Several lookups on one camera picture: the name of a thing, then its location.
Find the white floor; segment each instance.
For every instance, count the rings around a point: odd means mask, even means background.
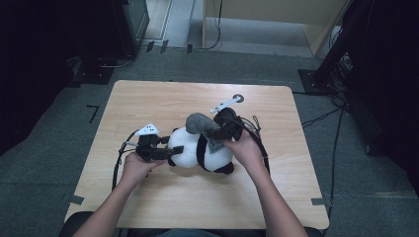
[[[162,28],[156,30],[151,23],[164,22],[161,18],[166,15],[162,12],[166,13],[167,7],[161,7],[159,10],[155,6],[167,6],[167,3],[163,2],[168,1],[170,0],[147,0],[147,4],[150,5],[148,7],[150,26],[146,40],[156,40],[156,42],[169,40],[169,46],[186,47],[187,44],[192,44],[194,48],[202,48],[204,1],[172,0],[167,24],[158,25]],[[218,37],[215,26],[217,19],[206,18],[206,20],[206,47],[210,47]],[[221,18],[220,28],[220,43],[212,50],[313,57],[300,24]],[[148,38],[151,32],[161,32],[162,37]],[[324,58],[328,49],[327,42],[318,57]]]

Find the stuffed animal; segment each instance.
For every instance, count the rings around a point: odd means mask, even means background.
[[[183,146],[181,154],[173,155],[168,163],[171,166],[192,168],[200,165],[203,169],[223,174],[231,174],[232,152],[223,146],[221,140],[209,137],[209,132],[220,130],[212,119],[200,114],[191,114],[186,126],[175,129],[170,135],[168,148]]]

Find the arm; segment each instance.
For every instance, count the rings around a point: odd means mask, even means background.
[[[244,166],[258,192],[268,236],[307,236],[291,208],[275,187],[266,170],[262,154],[246,130],[240,140],[224,141],[235,158]]]
[[[148,172],[163,163],[146,163],[135,152],[127,155],[120,182],[74,236],[112,236],[132,190],[145,179]]]

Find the white plush body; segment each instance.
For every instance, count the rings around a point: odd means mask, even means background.
[[[197,145],[199,139],[199,134],[190,134],[186,131],[185,127],[176,129],[170,136],[168,148],[172,149],[176,146],[184,146],[184,150],[181,154],[173,155],[171,158],[172,161],[177,166],[184,168],[197,166]],[[230,163],[232,156],[232,152],[226,147],[222,147],[220,150],[210,153],[209,146],[207,145],[204,158],[205,168],[209,171],[215,171]]]

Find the wooden table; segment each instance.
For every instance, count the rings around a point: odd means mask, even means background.
[[[243,118],[256,116],[270,155],[272,179],[304,226],[328,226],[310,154],[290,88],[175,82],[119,81],[104,111],[66,219],[78,211],[96,210],[111,191],[118,150],[136,129],[153,122],[159,136],[185,125],[186,117],[210,109],[235,94],[244,102],[231,107]],[[263,229],[256,189],[233,159],[231,175],[201,167],[164,165],[153,170],[129,197],[118,223],[121,228]]]
[[[219,3],[220,0],[204,2],[203,47],[206,47],[207,17],[218,18]],[[224,0],[221,17],[301,24],[311,52],[317,55],[350,3],[351,0]]]

